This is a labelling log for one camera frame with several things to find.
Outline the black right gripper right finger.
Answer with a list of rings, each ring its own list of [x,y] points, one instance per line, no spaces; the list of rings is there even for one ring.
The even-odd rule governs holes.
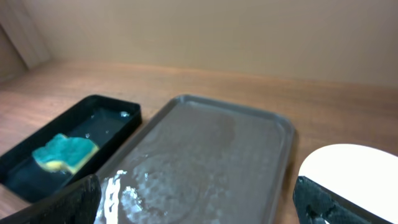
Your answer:
[[[300,224],[391,224],[304,176],[296,180],[293,201]]]

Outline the pink plate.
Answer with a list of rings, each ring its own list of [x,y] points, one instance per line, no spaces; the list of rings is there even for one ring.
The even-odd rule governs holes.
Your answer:
[[[324,146],[305,158],[300,176],[397,223],[397,156],[393,154],[356,144]]]

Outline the green yellow sponge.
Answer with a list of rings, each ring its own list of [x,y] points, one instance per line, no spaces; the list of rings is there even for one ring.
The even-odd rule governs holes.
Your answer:
[[[99,149],[90,139],[57,134],[45,146],[35,149],[32,157],[47,172],[76,174]]]

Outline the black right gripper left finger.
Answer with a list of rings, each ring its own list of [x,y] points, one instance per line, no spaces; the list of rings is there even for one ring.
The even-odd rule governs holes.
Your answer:
[[[93,224],[100,201],[100,180],[91,174],[55,195],[1,219],[1,224]]]

